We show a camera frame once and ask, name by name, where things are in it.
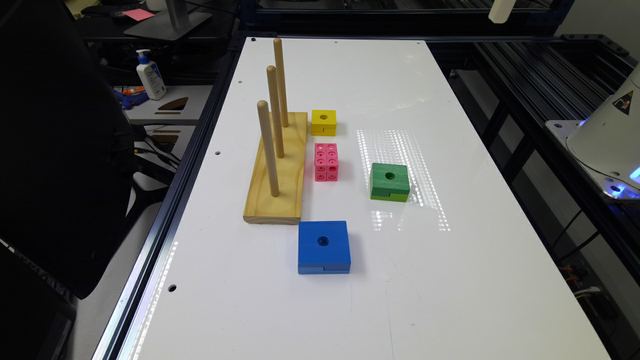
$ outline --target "pump bottle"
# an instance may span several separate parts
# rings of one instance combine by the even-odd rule
[[[153,61],[149,61],[145,55],[149,51],[148,49],[136,50],[138,61],[140,61],[136,71],[140,76],[140,80],[142,80],[142,85],[144,85],[147,95],[149,95],[149,99],[160,100],[167,93],[167,88],[164,86],[164,81],[162,81],[158,65]]]

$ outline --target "dice-like pink block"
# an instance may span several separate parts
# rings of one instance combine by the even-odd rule
[[[318,143],[314,157],[316,181],[337,181],[338,146],[336,144]]]

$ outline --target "white robot part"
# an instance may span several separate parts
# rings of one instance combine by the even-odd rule
[[[583,165],[640,189],[640,88],[637,84],[640,84],[640,66],[567,138],[566,145]]]

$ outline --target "green block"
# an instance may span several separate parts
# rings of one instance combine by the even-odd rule
[[[372,200],[386,200],[386,201],[398,201],[398,202],[407,202],[409,199],[409,194],[391,194],[389,196],[375,196],[371,195]]]
[[[407,166],[373,163],[369,177],[369,188],[371,189],[371,196],[409,195],[409,171]]]

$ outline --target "white cylinder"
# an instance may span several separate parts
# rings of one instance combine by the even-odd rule
[[[509,19],[515,4],[516,0],[495,0],[489,12],[489,20],[494,24],[504,24]]]
[[[635,187],[640,184],[640,88],[637,84],[640,84],[640,66],[567,138],[567,148],[584,165]]]

